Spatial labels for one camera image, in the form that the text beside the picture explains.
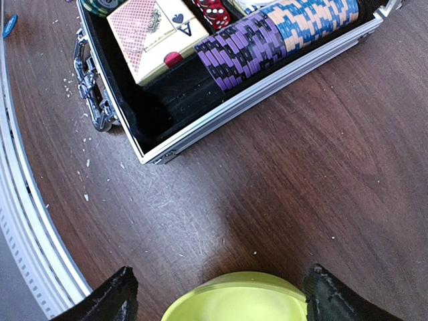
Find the aluminium poker case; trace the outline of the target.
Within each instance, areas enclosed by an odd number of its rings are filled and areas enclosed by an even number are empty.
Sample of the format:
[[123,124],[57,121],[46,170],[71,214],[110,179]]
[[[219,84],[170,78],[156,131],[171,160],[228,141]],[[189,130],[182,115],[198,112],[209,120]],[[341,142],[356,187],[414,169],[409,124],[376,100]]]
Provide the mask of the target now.
[[403,1],[360,1],[361,16],[245,84],[221,91],[191,55],[153,84],[136,85],[106,19],[77,4],[74,67],[78,89],[98,132],[121,129],[143,164],[167,163],[251,107],[357,45]]

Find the red card deck box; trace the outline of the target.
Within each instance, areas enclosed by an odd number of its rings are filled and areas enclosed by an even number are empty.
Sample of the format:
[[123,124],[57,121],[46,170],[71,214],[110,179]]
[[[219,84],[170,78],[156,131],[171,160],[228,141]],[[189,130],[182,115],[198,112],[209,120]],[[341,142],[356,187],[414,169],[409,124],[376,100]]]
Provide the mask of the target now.
[[139,86],[189,57],[209,35],[184,1],[125,1],[107,20]]

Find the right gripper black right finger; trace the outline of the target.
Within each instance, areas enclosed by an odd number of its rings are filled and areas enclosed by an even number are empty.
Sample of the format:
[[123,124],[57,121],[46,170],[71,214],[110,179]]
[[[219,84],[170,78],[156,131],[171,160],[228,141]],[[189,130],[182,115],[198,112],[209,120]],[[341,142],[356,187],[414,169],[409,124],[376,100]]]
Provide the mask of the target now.
[[399,318],[365,300],[320,264],[314,264],[303,283],[307,319],[323,320],[398,320]]

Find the blue small blind button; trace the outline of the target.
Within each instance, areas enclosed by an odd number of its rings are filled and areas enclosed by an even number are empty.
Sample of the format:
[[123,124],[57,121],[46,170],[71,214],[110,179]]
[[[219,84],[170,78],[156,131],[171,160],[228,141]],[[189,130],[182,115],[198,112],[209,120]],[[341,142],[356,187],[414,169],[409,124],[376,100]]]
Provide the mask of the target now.
[[12,15],[3,28],[3,39],[8,38],[17,24],[18,16]]

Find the white dealer button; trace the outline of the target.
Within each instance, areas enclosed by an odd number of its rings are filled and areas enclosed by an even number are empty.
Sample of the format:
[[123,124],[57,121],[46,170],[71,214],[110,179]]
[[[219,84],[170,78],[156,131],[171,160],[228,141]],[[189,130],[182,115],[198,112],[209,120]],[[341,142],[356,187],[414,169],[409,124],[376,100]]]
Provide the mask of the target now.
[[244,15],[248,15],[274,2],[276,2],[276,0],[231,0],[230,1],[230,3]]

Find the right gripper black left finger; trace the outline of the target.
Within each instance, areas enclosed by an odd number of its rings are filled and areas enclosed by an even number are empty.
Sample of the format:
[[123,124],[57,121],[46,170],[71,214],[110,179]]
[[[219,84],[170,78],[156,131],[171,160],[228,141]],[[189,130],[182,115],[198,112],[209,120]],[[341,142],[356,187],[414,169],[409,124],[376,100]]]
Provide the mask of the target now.
[[121,267],[79,304],[54,320],[136,320],[138,281],[129,266]]

